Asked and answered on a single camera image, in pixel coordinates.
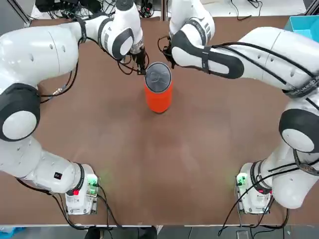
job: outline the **black lid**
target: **black lid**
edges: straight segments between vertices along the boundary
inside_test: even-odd
[[[171,73],[168,66],[162,62],[152,63],[146,69],[145,82],[153,92],[165,91],[171,82]]]

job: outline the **black cable tie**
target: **black cable tie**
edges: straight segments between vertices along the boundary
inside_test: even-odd
[[[201,66],[203,68],[203,71],[207,74],[210,74],[209,72],[209,66],[208,66],[208,58],[209,58],[209,52],[210,52],[211,46],[205,46],[202,52],[201,56]]]
[[[319,75],[310,78],[305,84],[292,90],[283,90],[283,93],[291,99],[302,98],[309,95],[319,86]]]

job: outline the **blue box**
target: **blue box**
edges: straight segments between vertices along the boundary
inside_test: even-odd
[[[319,15],[291,16],[285,30],[293,31],[319,42]]]

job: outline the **green led light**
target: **green led light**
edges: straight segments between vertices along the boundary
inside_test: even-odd
[[[247,173],[239,173],[237,175],[237,184],[238,184],[238,186],[245,185],[246,178],[247,178]]]

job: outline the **floor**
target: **floor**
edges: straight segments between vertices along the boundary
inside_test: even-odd
[[[183,227],[164,226],[158,235],[158,239],[213,239],[218,238],[217,233],[220,227]],[[253,233],[264,231],[263,227],[253,230]],[[219,237],[220,239],[235,239],[237,231],[244,231],[238,227],[229,227]],[[270,233],[261,233],[255,239],[317,239],[319,227],[313,226],[286,226],[285,237],[283,230],[276,230]],[[50,228],[28,228],[17,233],[12,239],[83,239],[86,231],[77,231],[70,227],[50,227]],[[137,228],[126,230],[114,229],[113,239],[136,239],[138,237]],[[111,239],[109,233],[105,233],[104,239]]]

